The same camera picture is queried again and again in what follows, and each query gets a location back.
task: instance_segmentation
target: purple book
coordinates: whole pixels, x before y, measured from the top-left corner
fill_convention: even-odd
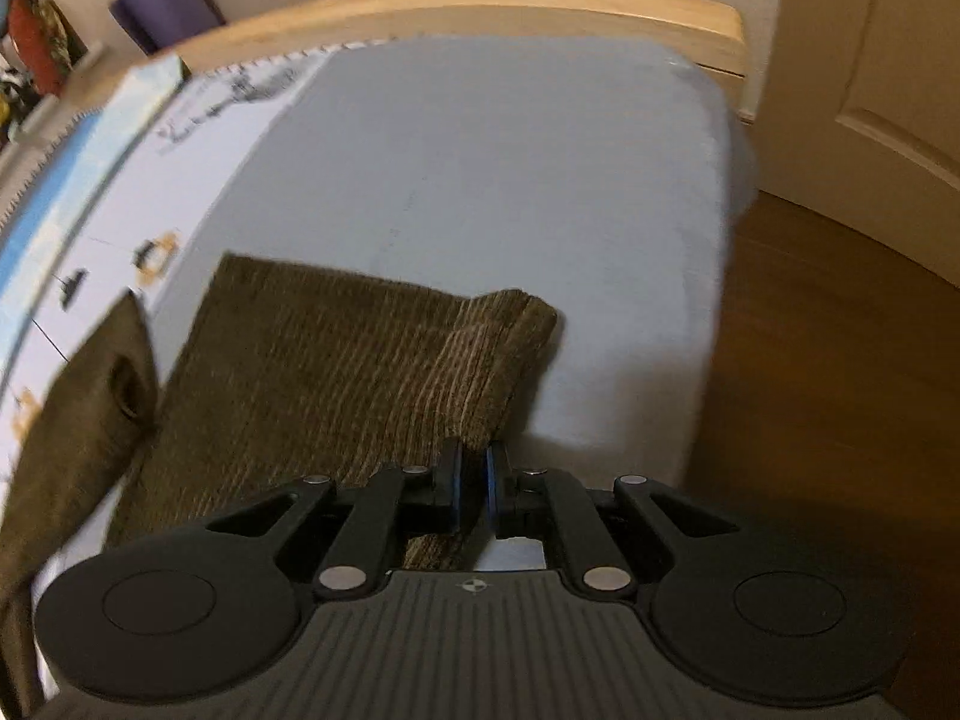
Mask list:
[[[224,24],[212,0],[116,0],[110,13],[147,55]]]

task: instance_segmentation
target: wooden bed frame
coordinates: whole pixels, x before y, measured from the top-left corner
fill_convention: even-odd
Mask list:
[[[747,67],[736,10],[708,0],[315,0],[208,32],[176,47],[192,71],[321,45],[421,35],[650,38],[700,65],[736,108]],[[102,104],[116,69],[69,84],[78,107]]]

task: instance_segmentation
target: metal pivot screw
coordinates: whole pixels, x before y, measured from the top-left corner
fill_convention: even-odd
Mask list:
[[[331,565],[320,571],[320,584],[328,590],[354,590],[366,580],[366,572],[355,565]]]
[[[631,581],[630,574],[614,565],[598,565],[584,573],[584,584],[591,590],[601,592],[622,590]]]

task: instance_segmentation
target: bed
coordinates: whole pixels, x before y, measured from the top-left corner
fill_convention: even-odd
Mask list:
[[[507,436],[515,464],[562,467],[594,487],[627,472],[680,482],[731,225],[752,198],[733,112],[746,61],[736,11],[699,0],[324,0],[178,54],[199,77],[323,46],[342,49],[302,76],[296,104],[277,109],[202,213],[184,204],[195,218],[149,304],[161,379],[227,250],[463,295],[516,286],[562,322]],[[76,79],[58,116],[101,104],[116,84]],[[137,186],[142,175],[121,167],[107,191],[122,203],[104,199],[85,224],[126,227],[124,213],[136,224]],[[72,239],[47,303],[77,270],[84,237],[97,236]],[[103,309],[120,282],[93,290]],[[100,550],[115,498],[51,560],[37,596]],[[486,553],[483,566],[525,563],[525,549]]]

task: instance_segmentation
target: white mattress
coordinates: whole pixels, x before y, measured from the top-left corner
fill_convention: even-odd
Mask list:
[[[157,298],[161,378],[226,250],[459,295],[520,287],[562,322],[507,436],[514,463],[593,487],[627,472],[677,483],[731,225],[751,197],[723,95],[656,44],[448,38],[341,52],[234,176]],[[48,576],[100,550],[111,510]]]

